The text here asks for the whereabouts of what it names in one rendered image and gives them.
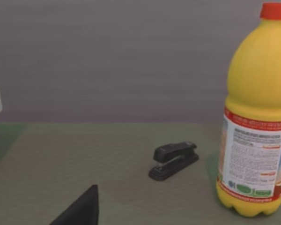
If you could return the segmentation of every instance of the nutrition label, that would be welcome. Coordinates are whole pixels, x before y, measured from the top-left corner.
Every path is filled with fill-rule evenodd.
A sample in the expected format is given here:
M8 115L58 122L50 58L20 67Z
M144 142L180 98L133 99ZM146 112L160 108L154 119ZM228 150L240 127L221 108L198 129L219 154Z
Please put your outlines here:
M269 202L278 198L281 122L249 120L226 110L218 181L227 193L245 201Z

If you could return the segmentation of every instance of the table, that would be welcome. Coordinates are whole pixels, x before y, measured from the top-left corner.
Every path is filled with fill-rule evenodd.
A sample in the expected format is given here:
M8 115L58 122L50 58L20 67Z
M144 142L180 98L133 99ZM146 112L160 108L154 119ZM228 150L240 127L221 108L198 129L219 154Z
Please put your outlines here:
M281 225L243 218L215 193L218 124L0 124L0 225L45 225L93 184L100 225ZM200 160L163 182L154 149L192 141Z

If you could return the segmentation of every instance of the yellow bottle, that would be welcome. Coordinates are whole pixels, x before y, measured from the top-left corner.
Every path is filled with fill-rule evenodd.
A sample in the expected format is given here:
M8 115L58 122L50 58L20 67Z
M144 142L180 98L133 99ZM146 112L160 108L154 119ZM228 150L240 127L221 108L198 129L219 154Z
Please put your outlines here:
M264 3L260 17L229 68L216 184L245 217L281 204L281 3Z

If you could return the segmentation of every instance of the purple gray background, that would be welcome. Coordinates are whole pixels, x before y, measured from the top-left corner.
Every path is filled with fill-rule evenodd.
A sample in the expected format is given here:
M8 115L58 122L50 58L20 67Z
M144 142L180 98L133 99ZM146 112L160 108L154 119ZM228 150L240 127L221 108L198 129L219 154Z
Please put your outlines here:
M0 121L221 121L262 2L0 0Z

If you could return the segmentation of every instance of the orange juice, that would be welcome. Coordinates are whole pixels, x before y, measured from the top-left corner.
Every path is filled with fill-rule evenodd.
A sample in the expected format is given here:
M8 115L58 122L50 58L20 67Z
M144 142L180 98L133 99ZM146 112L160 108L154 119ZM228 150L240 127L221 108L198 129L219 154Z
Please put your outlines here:
M281 3L264 3L260 17L230 64L216 184L245 217L281 204Z

